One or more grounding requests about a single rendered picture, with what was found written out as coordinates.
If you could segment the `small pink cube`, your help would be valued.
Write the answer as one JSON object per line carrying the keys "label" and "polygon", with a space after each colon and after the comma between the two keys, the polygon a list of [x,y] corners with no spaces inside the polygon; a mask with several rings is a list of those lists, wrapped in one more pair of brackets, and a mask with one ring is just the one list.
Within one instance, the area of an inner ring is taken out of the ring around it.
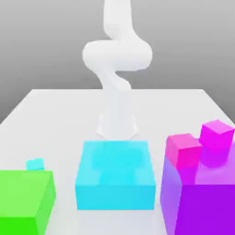
{"label": "small pink cube", "polygon": [[165,156],[177,169],[197,167],[202,145],[191,134],[176,134],[167,137]]}

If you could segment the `large green box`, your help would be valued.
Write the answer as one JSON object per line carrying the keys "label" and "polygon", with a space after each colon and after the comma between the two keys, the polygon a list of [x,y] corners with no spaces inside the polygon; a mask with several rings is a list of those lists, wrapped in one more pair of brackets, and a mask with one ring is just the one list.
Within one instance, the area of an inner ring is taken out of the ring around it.
{"label": "large green box", "polygon": [[0,235],[45,235],[55,198],[52,171],[0,170]]}

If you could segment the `large cyan box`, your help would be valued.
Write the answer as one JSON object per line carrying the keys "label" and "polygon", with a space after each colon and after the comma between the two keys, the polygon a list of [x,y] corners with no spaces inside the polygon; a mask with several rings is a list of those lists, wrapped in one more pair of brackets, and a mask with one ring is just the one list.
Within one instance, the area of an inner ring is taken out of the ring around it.
{"label": "large cyan box", "polygon": [[147,141],[85,141],[75,193],[78,210],[153,210],[156,181]]}

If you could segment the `small magenta cube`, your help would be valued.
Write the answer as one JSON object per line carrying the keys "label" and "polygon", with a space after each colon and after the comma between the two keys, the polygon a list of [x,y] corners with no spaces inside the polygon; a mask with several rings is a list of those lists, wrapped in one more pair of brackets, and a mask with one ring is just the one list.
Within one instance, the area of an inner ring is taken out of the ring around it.
{"label": "small magenta cube", "polygon": [[201,163],[209,168],[224,165],[228,160],[235,128],[220,120],[202,125],[199,142],[202,145]]}

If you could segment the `small cyan cube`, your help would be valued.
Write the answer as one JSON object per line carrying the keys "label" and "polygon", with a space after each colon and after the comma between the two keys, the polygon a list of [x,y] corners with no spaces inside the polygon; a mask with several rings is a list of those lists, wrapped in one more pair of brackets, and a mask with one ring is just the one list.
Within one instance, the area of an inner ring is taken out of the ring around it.
{"label": "small cyan cube", "polygon": [[26,170],[44,170],[43,158],[36,158],[26,161]]}

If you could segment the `large purple box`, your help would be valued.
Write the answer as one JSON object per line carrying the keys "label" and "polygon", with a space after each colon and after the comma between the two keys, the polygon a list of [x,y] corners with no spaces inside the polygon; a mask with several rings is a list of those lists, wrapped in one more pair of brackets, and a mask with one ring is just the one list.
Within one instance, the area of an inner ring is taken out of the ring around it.
{"label": "large purple box", "polygon": [[177,170],[164,158],[160,203],[167,235],[235,235],[235,141],[224,165]]}

